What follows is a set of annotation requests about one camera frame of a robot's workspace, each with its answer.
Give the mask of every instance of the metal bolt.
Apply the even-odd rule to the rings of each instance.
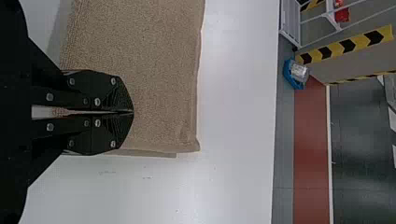
[[[73,79],[72,77],[70,77],[70,78],[69,78],[69,84],[70,84],[70,86],[76,85],[76,80]]]
[[[101,103],[99,98],[95,98],[95,101],[94,101],[94,102],[95,102],[95,105],[96,105],[96,106],[99,106],[100,103]]]
[[[52,93],[47,93],[46,100],[47,101],[53,101],[53,94]]]
[[[75,142],[73,139],[69,140],[69,143],[68,143],[69,148],[74,147],[74,144],[75,144]]]
[[[101,124],[102,124],[102,122],[101,122],[99,119],[97,119],[97,120],[95,121],[95,127],[96,127],[96,128],[99,128]]]
[[[111,141],[110,142],[110,147],[112,147],[112,148],[116,147],[116,141]]]
[[[48,124],[47,124],[47,131],[48,131],[48,132],[52,132],[54,128],[55,128],[55,126],[53,126],[52,123],[48,123]]]

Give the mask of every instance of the screw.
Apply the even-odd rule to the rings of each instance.
[[[52,93],[47,93],[46,100],[50,101],[50,102],[53,101],[53,94]]]
[[[110,147],[112,147],[112,148],[116,147],[116,141],[111,141],[110,142]]]
[[[48,131],[48,132],[52,132],[54,128],[55,128],[55,126],[53,126],[52,123],[48,123],[48,124],[47,124],[47,131]]]
[[[99,98],[95,98],[95,105],[96,105],[96,106],[99,106],[100,103],[101,103],[101,102],[100,102],[100,99],[99,99]]]
[[[99,128],[100,125],[101,125],[101,121],[100,121],[99,119],[97,119],[97,120],[95,121],[95,127],[96,127],[96,128]]]
[[[69,148],[74,147],[74,144],[75,144],[75,142],[73,139],[69,140],[69,144],[68,144]]]
[[[76,85],[76,81],[72,77],[70,77],[69,84],[70,84],[70,86],[74,86],[74,85]]]
[[[113,77],[113,78],[110,79],[110,82],[111,82],[111,85],[114,86],[114,85],[116,85],[116,82],[117,82],[117,81],[116,81],[116,79]]]

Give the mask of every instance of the metal frame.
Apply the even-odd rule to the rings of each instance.
[[[370,19],[372,19],[372,18],[374,18],[374,17],[376,17],[378,15],[381,15],[381,14],[383,14],[385,12],[388,12],[388,11],[396,8],[396,5],[393,6],[393,7],[389,7],[387,9],[379,11],[379,12],[377,12],[377,13],[369,16],[369,17],[366,17],[366,18],[364,18],[364,19],[362,19],[360,21],[356,21],[356,22],[354,22],[352,24],[349,24],[347,27],[341,28],[341,26],[335,21],[334,13],[337,12],[337,11],[343,10],[343,9],[345,9],[347,7],[356,6],[356,5],[360,4],[360,3],[363,3],[363,2],[368,1],[368,0],[358,0],[356,2],[353,2],[351,4],[348,4],[346,6],[339,7],[339,8],[334,8],[334,4],[333,4],[334,0],[326,0],[326,12],[322,13],[322,14],[316,16],[316,17],[313,17],[313,18],[310,18],[308,20],[305,20],[305,21],[301,21],[300,8],[302,6],[304,6],[305,4],[309,4],[310,1],[305,2],[304,4],[300,5],[299,7],[289,7],[290,2],[292,2],[292,1],[293,2],[297,2],[295,0],[282,0],[281,1],[281,12],[280,12],[281,24],[280,24],[279,33],[282,34],[283,36],[285,36],[297,49],[303,49],[303,48],[309,47],[310,45],[318,43],[320,40],[323,40],[323,39],[325,39],[327,37],[330,37],[332,35],[336,35],[336,34],[342,32],[342,31],[344,31],[346,29],[349,29],[349,28],[351,28],[351,27],[353,27],[355,25],[358,25],[358,24],[360,24],[360,23],[362,23],[364,21],[368,21],[368,20],[370,20]],[[296,9],[298,10],[297,12],[299,12],[298,14],[300,16],[297,17],[297,20],[298,20],[297,28],[294,28],[295,23],[293,21],[290,21],[290,15],[294,15],[293,11],[295,11]],[[317,20],[319,18],[326,18],[329,21],[329,23],[334,27],[334,32],[329,34],[329,35],[325,35],[325,36],[323,36],[321,38],[318,38],[318,39],[316,39],[316,40],[314,40],[314,41],[312,41],[312,42],[310,42],[308,44],[302,45],[302,42],[301,42],[301,25],[306,24],[306,23],[311,22],[311,21],[314,21],[314,20]],[[292,34],[292,32],[290,31],[290,30],[295,30],[295,29],[297,29],[299,31],[297,37],[295,37]]]

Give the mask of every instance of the floor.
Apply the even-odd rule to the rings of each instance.
[[[334,223],[396,220],[388,103],[376,78],[332,87]]]
[[[311,77],[293,91],[280,72],[291,56],[281,37],[272,223],[394,223],[392,78],[326,88]]]
[[[30,36],[59,62],[71,1],[21,3]],[[21,223],[270,223],[274,8],[278,1],[206,1],[198,86],[201,152],[177,159],[62,156],[30,187]]]

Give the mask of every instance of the gray floor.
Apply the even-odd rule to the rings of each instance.
[[[273,224],[293,223],[294,89],[283,77],[283,64],[294,54],[292,45],[279,37],[276,94]]]
[[[388,104],[376,78],[331,87],[334,223],[394,223]]]

